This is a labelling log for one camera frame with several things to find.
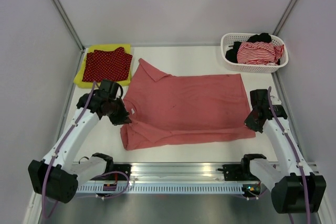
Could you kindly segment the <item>red polka dot garment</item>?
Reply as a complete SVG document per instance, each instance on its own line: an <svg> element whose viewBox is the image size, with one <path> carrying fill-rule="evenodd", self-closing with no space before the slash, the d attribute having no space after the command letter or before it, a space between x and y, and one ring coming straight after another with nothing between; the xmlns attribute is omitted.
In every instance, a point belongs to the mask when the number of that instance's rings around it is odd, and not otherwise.
<svg viewBox="0 0 336 224"><path fill-rule="evenodd" d="M113 51L94 50L87 54L83 82L125 81L129 77L133 56L118 47Z"/></svg>

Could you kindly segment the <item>pink red garment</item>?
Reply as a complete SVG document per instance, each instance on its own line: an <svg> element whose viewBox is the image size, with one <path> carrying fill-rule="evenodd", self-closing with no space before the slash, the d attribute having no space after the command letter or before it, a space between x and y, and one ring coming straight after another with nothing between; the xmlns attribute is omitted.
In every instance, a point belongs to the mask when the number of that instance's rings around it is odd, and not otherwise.
<svg viewBox="0 0 336 224"><path fill-rule="evenodd" d="M229 142L255 137L244 123L250 106L241 75L173 76L140 59L123 102L128 150Z"/></svg>

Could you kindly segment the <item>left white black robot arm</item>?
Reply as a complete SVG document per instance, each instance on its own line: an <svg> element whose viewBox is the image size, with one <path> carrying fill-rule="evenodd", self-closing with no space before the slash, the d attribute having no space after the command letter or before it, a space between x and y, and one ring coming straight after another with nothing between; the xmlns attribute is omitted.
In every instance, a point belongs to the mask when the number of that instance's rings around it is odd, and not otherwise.
<svg viewBox="0 0 336 224"><path fill-rule="evenodd" d="M65 132L42 160L33 160L28 166L35 193L68 203L86 182L114 176L113 157L106 154L94 153L82 163L73 163L85 139L103 117L108 117L114 126L131 123L122 96L120 84L103 80L98 88L92 87L79 98Z"/></svg>

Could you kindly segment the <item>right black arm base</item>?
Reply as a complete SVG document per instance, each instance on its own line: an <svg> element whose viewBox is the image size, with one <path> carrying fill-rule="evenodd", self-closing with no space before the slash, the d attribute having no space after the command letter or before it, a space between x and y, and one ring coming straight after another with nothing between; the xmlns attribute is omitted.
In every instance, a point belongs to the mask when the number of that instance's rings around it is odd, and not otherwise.
<svg viewBox="0 0 336 224"><path fill-rule="evenodd" d="M217 171L221 172L224 175L224 180L229 182L259 181L241 164L224 164Z"/></svg>

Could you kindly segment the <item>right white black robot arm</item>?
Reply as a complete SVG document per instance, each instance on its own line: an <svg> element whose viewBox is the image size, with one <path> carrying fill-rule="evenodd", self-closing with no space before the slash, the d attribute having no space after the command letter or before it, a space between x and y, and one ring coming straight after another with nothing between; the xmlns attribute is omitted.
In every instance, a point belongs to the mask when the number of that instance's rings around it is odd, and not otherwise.
<svg viewBox="0 0 336 224"><path fill-rule="evenodd" d="M314 213L319 210L326 181L314 174L293 140L288 116L281 104L272 104L271 89L250 92L252 111L244 124L264 133L271 141L279 168L262 154L246 154L239 172L245 179L257 177L271 192L271 201L279 214Z"/></svg>

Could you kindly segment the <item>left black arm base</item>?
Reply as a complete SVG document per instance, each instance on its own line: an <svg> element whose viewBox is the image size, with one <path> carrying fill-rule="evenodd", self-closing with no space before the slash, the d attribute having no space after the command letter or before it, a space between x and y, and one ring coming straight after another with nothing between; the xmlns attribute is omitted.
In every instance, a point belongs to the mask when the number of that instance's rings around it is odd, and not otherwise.
<svg viewBox="0 0 336 224"><path fill-rule="evenodd" d="M125 173L128 177L131 175L131 165L130 164L113 164L112 166L108 167L105 173L108 172L122 172ZM114 181L126 181L124 175L115 173L109 174L104 177L106 180L114 180Z"/></svg>

